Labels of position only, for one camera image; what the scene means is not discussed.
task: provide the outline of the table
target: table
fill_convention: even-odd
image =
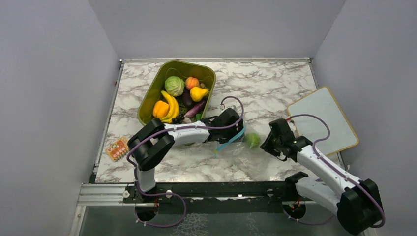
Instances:
[[[216,108],[223,97],[233,95],[244,104],[248,129],[261,136],[269,133],[268,123],[288,116],[287,106],[316,89],[310,64],[305,61],[230,61],[193,63],[213,69],[217,81],[207,116],[219,114]],[[137,111],[163,62],[125,63],[105,135],[96,183],[132,182],[133,166],[126,157],[114,162],[105,152],[121,136],[130,139],[143,126]],[[232,99],[226,106],[238,105]],[[157,182],[280,181],[299,171],[315,175],[293,160],[282,162],[260,148],[232,144],[214,156],[216,143],[172,148],[155,168]],[[339,163],[337,155],[329,157]]]

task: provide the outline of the green cabbage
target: green cabbage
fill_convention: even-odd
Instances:
[[[177,76],[171,76],[165,81],[165,90],[174,97],[180,96],[184,92],[184,80]]]

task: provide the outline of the gray wall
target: gray wall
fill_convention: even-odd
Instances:
[[[344,0],[89,0],[120,58],[313,57]]]
[[[67,235],[118,57],[87,0],[1,1],[0,29],[0,235]]]
[[[416,0],[347,0],[313,60],[360,139],[344,159],[379,186],[383,236],[416,235],[416,26]]]

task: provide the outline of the olive green plastic basket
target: olive green plastic basket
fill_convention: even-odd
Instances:
[[[150,85],[141,106],[139,107],[138,120],[141,124],[145,125],[153,119],[153,107],[157,101],[162,100],[161,91],[165,90],[165,80],[170,76],[178,76],[183,79],[184,82],[188,77],[192,76],[197,78],[200,83],[203,83],[206,88],[210,90],[206,106],[204,107],[202,113],[202,117],[205,117],[206,110],[209,107],[211,94],[213,93],[214,84],[216,83],[215,72],[207,66],[192,64],[180,60],[172,60],[161,66],[155,76],[155,79]],[[181,99],[177,99],[177,101],[180,111],[187,112],[187,109]]]

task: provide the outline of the yellow banana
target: yellow banana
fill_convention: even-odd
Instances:
[[[161,119],[161,121],[164,122],[164,123],[172,123],[172,118],[178,116],[178,114],[179,114],[178,102],[173,96],[169,95],[165,91],[161,91],[161,94],[165,98],[165,100],[167,100],[168,105],[170,107],[169,111],[168,111],[168,114],[165,117],[163,117]]]

